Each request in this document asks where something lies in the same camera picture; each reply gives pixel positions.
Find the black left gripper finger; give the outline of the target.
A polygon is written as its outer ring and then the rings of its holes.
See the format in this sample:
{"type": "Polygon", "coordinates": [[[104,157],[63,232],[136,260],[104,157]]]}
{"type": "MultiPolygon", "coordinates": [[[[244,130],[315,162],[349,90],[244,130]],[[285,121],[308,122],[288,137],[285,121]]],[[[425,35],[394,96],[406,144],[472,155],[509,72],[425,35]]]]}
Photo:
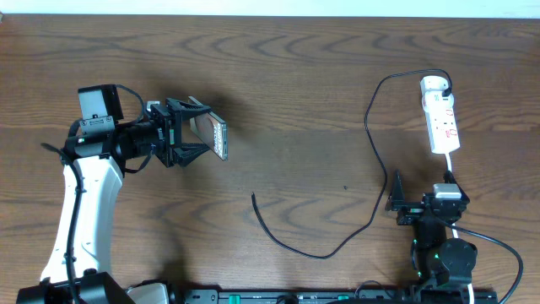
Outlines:
{"type": "Polygon", "coordinates": [[[209,106],[193,104],[172,98],[166,99],[166,107],[175,119],[191,119],[209,113],[209,106]]]}
{"type": "Polygon", "coordinates": [[[206,144],[183,143],[172,151],[172,160],[175,165],[186,167],[198,156],[209,151],[206,144]]]}

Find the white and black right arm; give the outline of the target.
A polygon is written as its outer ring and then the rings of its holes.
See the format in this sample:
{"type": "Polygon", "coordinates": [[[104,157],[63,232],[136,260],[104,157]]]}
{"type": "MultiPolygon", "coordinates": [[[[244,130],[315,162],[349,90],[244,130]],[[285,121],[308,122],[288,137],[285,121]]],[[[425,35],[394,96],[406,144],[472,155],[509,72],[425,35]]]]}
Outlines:
{"type": "Polygon", "coordinates": [[[418,283],[409,288],[417,301],[433,299],[437,294],[461,295],[472,283],[478,249],[458,237],[449,238],[446,229],[456,223],[470,203],[451,172],[436,183],[431,193],[418,202],[405,199],[402,178],[397,171],[385,210],[397,214],[398,225],[413,227],[411,246],[413,268],[418,283]]]}

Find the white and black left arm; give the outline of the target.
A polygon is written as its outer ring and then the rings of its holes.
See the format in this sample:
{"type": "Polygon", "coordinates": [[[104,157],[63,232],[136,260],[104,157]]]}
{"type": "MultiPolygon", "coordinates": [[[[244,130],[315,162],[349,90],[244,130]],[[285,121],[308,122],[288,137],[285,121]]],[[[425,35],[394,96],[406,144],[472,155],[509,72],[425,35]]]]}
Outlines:
{"type": "Polygon", "coordinates": [[[124,122],[119,84],[78,90],[82,116],[62,148],[65,180],[54,248],[38,285],[19,291],[19,303],[180,303],[163,280],[124,289],[111,276],[111,236],[117,196],[128,160],[146,166],[157,158],[166,167],[185,167],[212,150],[228,158],[227,124],[194,97],[143,102],[139,116],[124,122]]]}

